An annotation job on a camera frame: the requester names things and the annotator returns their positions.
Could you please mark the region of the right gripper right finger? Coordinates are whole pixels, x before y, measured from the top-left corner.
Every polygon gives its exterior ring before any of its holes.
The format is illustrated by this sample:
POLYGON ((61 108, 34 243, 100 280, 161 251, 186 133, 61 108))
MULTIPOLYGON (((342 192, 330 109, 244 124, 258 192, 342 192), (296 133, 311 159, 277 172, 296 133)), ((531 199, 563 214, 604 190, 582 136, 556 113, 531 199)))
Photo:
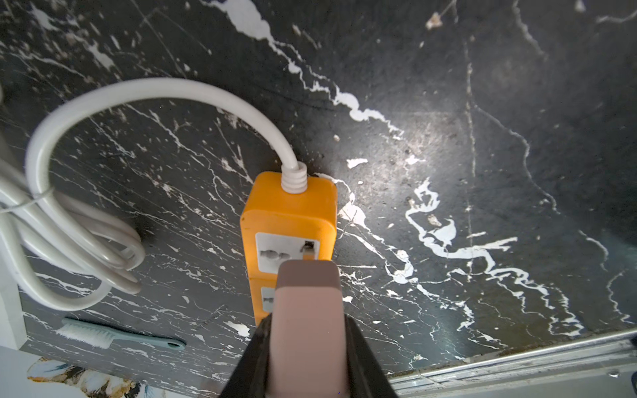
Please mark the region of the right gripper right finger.
POLYGON ((397 398, 355 320, 344 316, 350 396, 397 398))

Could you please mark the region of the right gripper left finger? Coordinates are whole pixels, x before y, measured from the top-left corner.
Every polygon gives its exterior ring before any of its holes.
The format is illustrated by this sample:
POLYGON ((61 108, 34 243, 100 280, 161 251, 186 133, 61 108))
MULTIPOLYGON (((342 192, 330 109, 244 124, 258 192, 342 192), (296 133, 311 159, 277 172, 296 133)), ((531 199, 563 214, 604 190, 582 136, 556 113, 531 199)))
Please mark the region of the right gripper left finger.
POLYGON ((261 321, 219 398, 266 397, 271 320, 268 315, 261 321))

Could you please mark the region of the pink plug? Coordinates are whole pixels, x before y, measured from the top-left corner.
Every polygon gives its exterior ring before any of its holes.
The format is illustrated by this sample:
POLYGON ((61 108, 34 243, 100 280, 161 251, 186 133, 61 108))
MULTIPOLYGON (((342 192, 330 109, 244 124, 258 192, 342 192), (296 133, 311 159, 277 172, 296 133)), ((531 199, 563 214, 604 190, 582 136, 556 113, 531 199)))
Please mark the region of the pink plug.
POLYGON ((342 289, 330 260, 288 260, 280 267, 266 395, 350 396, 342 289))

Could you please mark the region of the orange power strip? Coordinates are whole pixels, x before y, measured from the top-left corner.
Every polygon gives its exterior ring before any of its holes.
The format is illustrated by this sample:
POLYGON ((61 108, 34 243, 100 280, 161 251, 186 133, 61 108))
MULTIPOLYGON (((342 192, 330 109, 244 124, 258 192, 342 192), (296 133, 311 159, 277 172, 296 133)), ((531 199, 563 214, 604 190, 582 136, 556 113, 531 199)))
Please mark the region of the orange power strip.
POLYGON ((337 235, 338 190, 310 177, 301 194, 285 192, 279 172, 261 173, 240 220, 255 324, 274 306, 280 266, 287 260, 331 260, 337 235))

